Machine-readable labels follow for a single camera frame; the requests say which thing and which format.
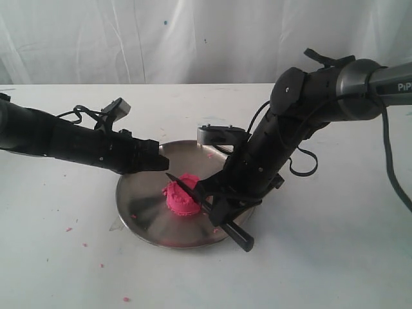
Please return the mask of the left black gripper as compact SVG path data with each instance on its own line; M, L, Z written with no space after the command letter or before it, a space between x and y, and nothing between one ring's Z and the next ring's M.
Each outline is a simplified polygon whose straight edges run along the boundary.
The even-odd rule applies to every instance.
M128 132L104 133L80 126L55 126L48 156L117 174L166 171L169 159L155 140L141 140Z

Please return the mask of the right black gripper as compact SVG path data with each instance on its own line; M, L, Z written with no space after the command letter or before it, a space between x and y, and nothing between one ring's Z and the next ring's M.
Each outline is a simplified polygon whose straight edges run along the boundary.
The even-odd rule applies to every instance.
M317 122L267 111L252 136L231 156L224 171L199 180L194 192L201 206L212 205L211 223L217 227L261 203L274 188L274 179L297 146L317 130Z

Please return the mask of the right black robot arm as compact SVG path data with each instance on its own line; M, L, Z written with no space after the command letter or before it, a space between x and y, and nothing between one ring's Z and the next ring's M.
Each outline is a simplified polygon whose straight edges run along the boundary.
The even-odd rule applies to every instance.
M350 57L307 73L292 67L276 81L265 114L255 129L203 126L203 144L233 145L223 169L201 181L197 191L214 198L213 225L234 220L281 183L279 170L303 140L332 122L383 119L389 180L403 203L411 205L393 169L389 106L411 103L411 65L383 67Z

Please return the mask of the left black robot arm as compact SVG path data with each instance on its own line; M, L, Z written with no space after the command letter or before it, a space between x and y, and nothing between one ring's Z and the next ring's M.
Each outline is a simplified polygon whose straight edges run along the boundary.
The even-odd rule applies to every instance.
M141 140L128 130L115 132L113 123L130 112L118 98L101 111L77 105L74 121L11 103L1 94L1 149L28 156L51 157L113 171L133 174L166 171L169 159L160 154L156 140Z

